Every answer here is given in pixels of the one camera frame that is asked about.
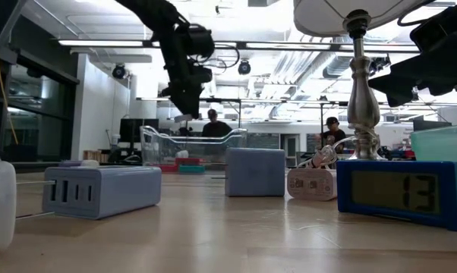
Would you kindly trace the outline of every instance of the blue digital clock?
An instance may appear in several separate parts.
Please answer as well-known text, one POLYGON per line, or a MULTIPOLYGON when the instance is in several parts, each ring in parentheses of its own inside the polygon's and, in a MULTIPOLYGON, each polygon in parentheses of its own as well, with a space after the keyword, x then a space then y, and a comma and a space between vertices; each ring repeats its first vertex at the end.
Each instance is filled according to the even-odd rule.
POLYGON ((457 162, 336 163, 338 210, 457 231, 457 162))

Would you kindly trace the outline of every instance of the yellow cable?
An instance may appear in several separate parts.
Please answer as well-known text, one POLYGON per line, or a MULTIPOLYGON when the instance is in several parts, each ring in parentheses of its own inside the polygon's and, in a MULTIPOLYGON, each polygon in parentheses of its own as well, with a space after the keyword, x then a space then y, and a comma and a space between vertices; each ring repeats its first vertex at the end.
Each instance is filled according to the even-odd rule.
MULTIPOLYGON (((2 98, 4 99, 4 107, 6 108, 6 113, 8 113, 8 99, 6 99, 4 83, 2 82, 1 66, 0 66, 0 84, 1 84, 2 98)), ((12 121, 10 115, 8 117, 9 117, 9 124, 11 125, 11 131, 13 132, 14 141, 16 142, 16 145, 18 145, 19 142, 17 141, 16 131, 14 130, 14 126, 13 126, 13 121, 12 121)))

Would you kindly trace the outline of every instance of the cap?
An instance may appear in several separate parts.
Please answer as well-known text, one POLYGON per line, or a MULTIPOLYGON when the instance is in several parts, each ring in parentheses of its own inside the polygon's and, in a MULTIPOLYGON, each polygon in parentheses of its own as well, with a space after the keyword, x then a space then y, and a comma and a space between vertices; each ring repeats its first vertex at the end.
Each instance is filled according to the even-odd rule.
POLYGON ((208 114, 208 118, 215 117, 216 116, 216 110, 215 109, 210 109, 210 110, 208 110, 207 114, 208 114))
POLYGON ((338 118, 329 117, 326 119, 326 125, 331 125, 331 124, 335 124, 335 123, 338 123, 338 118))

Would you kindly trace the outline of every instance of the desk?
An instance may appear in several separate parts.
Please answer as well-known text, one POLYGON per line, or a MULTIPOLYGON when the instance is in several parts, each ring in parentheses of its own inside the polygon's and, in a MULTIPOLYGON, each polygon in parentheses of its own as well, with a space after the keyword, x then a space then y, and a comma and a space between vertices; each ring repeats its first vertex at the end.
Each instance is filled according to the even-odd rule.
MULTIPOLYGON (((457 272, 456 232, 340 214, 336 202, 226 198, 214 175, 164 174, 159 206, 101 221, 19 221, 0 272, 457 272)), ((18 213, 38 212, 41 188, 26 188, 18 213)))

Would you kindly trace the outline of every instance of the digit 13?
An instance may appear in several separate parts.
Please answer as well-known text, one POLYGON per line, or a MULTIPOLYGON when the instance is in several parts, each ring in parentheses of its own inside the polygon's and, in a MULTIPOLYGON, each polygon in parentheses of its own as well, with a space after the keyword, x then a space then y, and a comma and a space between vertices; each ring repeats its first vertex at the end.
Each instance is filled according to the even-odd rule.
MULTIPOLYGON (((436 192, 436 180, 432 176, 427 175, 417 175, 416 178, 421 181, 427 182, 427 190, 419 190, 417 192, 420 196, 427 196, 427 206, 417 206, 417 210, 421 210, 423 212, 433 212, 434 211, 434 204, 436 197, 434 196, 436 192)), ((403 181, 404 187, 404 194, 402 195, 402 201, 404 206, 409 209, 409 203, 411 195, 409 194, 409 189, 411 187, 411 176, 408 175, 404 178, 403 181)))

